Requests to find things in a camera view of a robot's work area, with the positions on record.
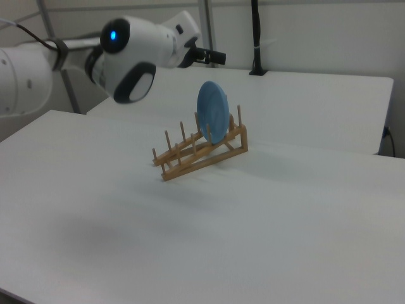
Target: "wall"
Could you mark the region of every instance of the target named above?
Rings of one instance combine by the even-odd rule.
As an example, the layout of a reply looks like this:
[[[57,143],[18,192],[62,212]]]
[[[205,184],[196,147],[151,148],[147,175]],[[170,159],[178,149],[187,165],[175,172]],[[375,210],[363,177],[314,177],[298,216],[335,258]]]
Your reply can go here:
[[[405,3],[316,2],[322,3],[260,2],[261,40],[276,39],[262,49],[263,66],[274,71],[393,78],[386,125],[391,127],[397,156],[405,158]],[[213,22],[216,48],[227,53],[227,67],[250,69],[250,1],[213,0]],[[382,154],[392,154],[388,138]]]
[[[0,0],[0,8],[1,17],[21,23],[39,37],[47,37],[35,0]],[[23,41],[31,40],[32,38],[22,30],[0,23],[0,48],[15,46]],[[14,134],[49,110],[72,111],[72,106],[70,105],[60,73],[54,73],[53,84],[51,97],[39,111],[18,117],[0,118],[0,141]]]
[[[200,26],[197,0],[45,0],[44,4],[55,35],[63,38],[100,32],[108,21],[123,15],[161,23],[187,10]],[[69,71],[68,75],[81,113],[107,98],[79,71]]]

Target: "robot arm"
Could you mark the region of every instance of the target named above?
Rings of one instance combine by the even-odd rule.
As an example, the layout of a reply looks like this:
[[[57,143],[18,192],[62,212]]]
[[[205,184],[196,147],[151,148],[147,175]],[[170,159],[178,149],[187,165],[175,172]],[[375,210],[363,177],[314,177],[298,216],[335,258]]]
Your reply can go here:
[[[38,110],[49,98],[52,70],[79,69],[116,102],[131,103],[149,92],[156,67],[225,64],[225,54],[196,47],[199,36],[183,11],[160,25],[125,16],[107,23],[100,38],[47,41],[53,49],[40,43],[0,49],[0,117]]]

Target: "table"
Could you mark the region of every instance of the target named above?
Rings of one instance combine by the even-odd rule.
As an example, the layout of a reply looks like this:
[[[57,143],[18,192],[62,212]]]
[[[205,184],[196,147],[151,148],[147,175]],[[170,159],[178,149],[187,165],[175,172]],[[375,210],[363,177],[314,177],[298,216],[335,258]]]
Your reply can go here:
[[[164,146],[161,127],[57,111],[1,142],[0,288],[41,304],[405,298],[404,160],[249,141],[163,182]]]
[[[107,99],[88,115],[178,127],[194,125],[202,84],[212,80],[241,105],[250,139],[375,154],[379,151],[393,80],[383,77],[268,72],[222,68],[164,69],[135,104]]]

